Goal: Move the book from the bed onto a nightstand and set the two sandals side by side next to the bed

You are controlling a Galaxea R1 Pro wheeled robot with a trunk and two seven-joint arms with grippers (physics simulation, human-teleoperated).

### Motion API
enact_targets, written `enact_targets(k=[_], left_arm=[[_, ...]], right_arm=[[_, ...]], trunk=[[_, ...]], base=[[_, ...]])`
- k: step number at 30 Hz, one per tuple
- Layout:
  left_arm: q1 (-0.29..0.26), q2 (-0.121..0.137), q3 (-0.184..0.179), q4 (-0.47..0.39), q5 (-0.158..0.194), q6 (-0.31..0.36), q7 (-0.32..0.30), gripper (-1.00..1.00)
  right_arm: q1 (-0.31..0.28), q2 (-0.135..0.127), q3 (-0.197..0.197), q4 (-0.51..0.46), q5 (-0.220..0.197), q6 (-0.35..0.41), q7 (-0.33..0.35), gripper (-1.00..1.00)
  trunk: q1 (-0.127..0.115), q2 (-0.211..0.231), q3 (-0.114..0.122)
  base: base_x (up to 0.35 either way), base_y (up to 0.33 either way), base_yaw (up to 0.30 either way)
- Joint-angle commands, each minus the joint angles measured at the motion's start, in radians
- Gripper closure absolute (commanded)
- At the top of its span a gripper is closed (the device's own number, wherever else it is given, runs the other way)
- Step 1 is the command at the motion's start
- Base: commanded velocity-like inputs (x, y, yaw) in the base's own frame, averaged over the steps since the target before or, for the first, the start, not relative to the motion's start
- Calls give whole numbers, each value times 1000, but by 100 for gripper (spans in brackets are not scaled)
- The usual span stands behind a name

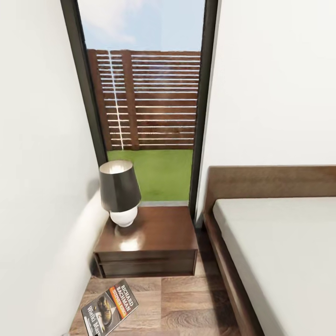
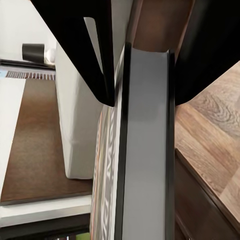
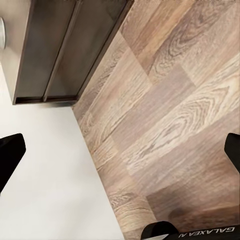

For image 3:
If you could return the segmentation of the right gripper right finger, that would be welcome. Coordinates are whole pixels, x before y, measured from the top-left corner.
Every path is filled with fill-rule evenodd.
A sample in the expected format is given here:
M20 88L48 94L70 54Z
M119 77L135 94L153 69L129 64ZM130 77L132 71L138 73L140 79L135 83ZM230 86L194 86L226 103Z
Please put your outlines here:
M224 151L240 173L240 135L229 133L225 141Z

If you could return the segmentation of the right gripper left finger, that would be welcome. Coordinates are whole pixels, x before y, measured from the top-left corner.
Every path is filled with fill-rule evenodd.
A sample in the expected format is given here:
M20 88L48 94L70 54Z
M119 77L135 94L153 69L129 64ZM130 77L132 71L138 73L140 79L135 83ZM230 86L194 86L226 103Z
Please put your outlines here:
M26 152L21 133L0 138L0 193Z

